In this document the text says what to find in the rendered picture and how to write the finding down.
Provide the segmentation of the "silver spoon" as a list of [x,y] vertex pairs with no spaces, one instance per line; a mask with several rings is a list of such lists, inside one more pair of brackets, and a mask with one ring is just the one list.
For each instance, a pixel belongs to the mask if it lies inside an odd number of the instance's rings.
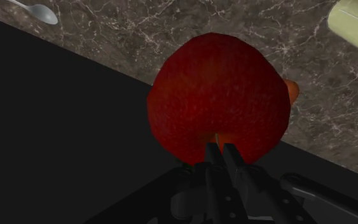
[[23,3],[18,2],[17,0],[7,0],[7,1],[27,10],[38,20],[46,24],[57,25],[59,22],[56,14],[51,9],[49,9],[49,7],[43,4],[35,4],[32,6],[27,6]]

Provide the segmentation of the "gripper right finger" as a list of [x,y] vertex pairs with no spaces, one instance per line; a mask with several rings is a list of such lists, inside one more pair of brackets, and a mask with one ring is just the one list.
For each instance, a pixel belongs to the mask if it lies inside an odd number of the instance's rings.
[[358,224],[358,201],[349,196],[293,172],[276,181],[262,167],[245,163],[231,143],[224,144],[223,157],[235,188],[252,187],[265,197],[275,224],[318,224],[299,198],[332,207],[341,224]]

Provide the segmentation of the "red apple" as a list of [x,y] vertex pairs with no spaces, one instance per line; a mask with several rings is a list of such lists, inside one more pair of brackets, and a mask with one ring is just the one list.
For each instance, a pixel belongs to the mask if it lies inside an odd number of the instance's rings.
[[291,105],[284,79],[254,47],[226,34],[194,37],[162,65],[147,97],[157,141],[187,164],[205,145],[234,144],[249,164],[278,144]]

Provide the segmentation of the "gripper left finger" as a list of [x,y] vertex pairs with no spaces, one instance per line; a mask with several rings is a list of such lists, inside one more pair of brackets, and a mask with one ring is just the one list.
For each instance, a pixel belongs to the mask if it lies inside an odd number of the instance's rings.
[[174,195],[170,211],[178,220],[204,215],[201,224],[248,224],[238,190],[233,186],[224,158],[216,143],[207,143],[204,162],[191,182],[197,184]]

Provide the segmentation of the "orange carrot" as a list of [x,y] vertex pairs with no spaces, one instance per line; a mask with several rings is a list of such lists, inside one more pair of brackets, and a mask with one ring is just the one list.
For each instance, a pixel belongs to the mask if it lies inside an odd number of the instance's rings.
[[289,101],[290,101],[290,105],[292,106],[296,102],[296,99],[299,96],[299,85],[295,81],[288,80],[288,79],[284,79],[284,83],[287,86]]

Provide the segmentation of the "pale green box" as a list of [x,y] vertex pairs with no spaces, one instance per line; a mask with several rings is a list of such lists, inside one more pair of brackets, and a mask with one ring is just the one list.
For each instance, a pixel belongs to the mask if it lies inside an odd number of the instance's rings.
[[358,48],[358,0],[339,0],[328,14],[327,26]]

